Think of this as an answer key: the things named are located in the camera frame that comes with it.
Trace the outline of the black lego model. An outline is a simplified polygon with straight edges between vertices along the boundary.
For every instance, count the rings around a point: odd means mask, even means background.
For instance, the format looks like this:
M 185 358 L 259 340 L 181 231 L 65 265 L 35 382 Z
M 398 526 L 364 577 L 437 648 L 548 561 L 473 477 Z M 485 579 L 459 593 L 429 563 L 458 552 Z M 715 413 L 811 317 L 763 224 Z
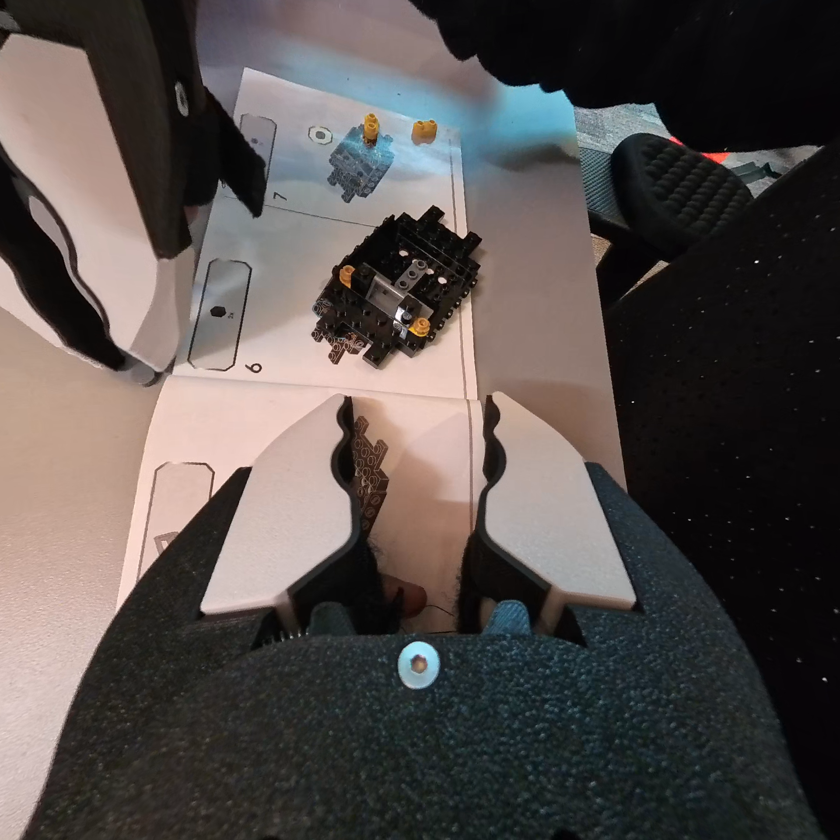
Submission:
M 459 236 L 431 206 L 415 219 L 389 216 L 332 269 L 312 306 L 312 338 L 329 361 L 347 354 L 380 369 L 398 351 L 412 358 L 433 342 L 475 288 L 481 238 Z

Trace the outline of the white instruction booklet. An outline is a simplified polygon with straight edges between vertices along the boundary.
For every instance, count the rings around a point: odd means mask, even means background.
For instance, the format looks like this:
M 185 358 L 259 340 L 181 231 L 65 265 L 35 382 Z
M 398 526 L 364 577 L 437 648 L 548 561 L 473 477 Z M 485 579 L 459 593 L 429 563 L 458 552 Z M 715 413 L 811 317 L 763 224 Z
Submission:
M 234 115 L 270 154 L 253 219 L 226 187 L 208 218 L 187 334 L 154 410 L 117 600 L 233 471 L 335 392 L 353 398 L 388 489 L 371 541 L 384 571 L 421 585 L 415 626 L 444 631 L 484 485 L 479 400 L 501 391 L 624 484 L 602 307 L 583 208 L 571 105 L 562 94 L 499 89 L 468 118 L 452 101 L 390 91 L 367 101 L 245 68 Z M 362 141 L 364 116 L 380 121 Z M 415 145 L 417 120 L 437 138 Z M 385 218 L 418 218 L 484 238 L 476 288 L 428 350 L 380 369 L 329 361 L 312 306 L 330 272 Z

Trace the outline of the person's right forearm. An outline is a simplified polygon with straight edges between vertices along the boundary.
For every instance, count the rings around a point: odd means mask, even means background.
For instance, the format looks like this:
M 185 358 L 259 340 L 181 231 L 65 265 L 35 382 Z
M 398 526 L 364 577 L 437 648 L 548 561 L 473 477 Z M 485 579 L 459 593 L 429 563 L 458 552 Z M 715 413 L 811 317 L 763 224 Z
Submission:
M 651 104 L 703 152 L 838 137 L 838 1 L 414 1 L 457 60 L 577 108 Z

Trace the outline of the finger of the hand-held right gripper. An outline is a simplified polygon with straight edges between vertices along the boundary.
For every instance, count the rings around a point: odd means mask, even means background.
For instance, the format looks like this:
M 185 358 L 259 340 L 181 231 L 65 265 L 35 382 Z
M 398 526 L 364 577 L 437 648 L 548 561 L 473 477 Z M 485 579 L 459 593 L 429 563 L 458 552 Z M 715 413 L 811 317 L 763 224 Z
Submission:
M 109 315 L 82 279 L 70 232 L 2 150 L 2 309 L 57 348 L 126 381 L 161 373 L 112 337 Z
M 195 249 L 154 253 L 90 62 L 75 47 L 10 35 L 1 52 L 2 152 L 74 291 L 129 364 L 174 361 L 191 307 Z

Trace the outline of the person's black speckled clothing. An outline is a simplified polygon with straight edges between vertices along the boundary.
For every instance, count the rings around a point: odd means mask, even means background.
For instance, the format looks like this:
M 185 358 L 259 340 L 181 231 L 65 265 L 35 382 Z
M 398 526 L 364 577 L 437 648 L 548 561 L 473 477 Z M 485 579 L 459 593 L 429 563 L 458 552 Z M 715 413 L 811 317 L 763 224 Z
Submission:
M 838 838 L 839 145 L 605 315 L 629 495 L 700 572 Z

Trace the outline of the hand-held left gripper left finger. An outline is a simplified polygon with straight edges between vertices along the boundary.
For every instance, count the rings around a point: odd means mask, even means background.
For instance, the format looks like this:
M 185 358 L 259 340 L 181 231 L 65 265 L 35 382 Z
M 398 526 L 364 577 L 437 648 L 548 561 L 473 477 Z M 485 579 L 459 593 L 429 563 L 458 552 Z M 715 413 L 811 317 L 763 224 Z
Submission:
M 201 603 L 206 616 L 273 607 L 303 618 L 302 587 L 361 535 L 339 455 L 349 397 L 332 395 L 255 460 Z

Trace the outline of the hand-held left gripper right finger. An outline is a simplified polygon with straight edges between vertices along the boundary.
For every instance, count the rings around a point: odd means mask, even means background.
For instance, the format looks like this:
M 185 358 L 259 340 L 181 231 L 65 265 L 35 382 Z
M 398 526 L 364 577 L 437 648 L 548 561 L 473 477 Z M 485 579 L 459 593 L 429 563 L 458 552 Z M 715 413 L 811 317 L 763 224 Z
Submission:
M 530 613 L 634 607 L 633 585 L 572 444 L 502 392 L 486 399 L 484 439 L 472 563 L 479 596 L 517 600 Z

